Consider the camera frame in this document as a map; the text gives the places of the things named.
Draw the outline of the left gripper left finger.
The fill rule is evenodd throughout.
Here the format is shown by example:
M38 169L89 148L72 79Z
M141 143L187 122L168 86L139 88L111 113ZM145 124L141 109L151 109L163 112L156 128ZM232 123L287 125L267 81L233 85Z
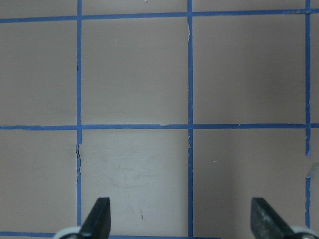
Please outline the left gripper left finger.
M108 239L110 235L110 198L98 198L82 226L69 227L55 239Z

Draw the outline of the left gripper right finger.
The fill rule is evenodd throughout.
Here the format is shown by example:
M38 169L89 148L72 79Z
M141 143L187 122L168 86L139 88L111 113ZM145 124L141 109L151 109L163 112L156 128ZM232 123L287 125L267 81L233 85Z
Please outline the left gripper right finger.
M314 231L289 226L263 198L252 198L250 229L256 239L317 239Z

